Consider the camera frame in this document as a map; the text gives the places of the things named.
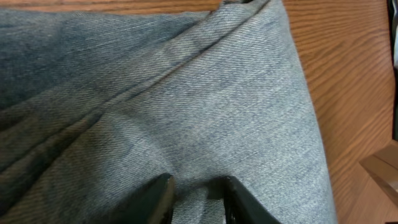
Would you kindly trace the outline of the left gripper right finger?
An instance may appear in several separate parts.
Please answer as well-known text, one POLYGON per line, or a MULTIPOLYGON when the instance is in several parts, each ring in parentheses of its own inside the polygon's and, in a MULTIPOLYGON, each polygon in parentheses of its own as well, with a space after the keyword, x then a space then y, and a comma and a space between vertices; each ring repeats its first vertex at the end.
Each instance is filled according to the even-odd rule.
POLYGON ((223 200, 227 224, 280 224, 236 177, 217 177, 206 186, 208 198, 223 200))

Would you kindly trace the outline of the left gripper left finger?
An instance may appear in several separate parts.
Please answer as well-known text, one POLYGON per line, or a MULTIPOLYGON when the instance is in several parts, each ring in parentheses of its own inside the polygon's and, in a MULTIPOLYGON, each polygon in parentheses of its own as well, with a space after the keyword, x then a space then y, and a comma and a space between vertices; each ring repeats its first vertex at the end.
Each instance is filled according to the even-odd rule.
POLYGON ((175 180, 163 173, 150 181, 133 196, 111 223, 171 224, 175 197, 175 180))

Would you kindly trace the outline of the light blue denim jeans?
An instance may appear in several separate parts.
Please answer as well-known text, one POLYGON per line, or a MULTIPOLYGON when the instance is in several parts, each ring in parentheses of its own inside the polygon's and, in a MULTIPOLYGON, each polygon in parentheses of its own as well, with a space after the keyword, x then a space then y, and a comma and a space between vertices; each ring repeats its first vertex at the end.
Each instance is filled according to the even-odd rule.
POLYGON ((163 173, 174 223, 236 177, 282 223, 336 223, 281 1, 122 16, 1 10, 1 222, 108 223, 163 173))

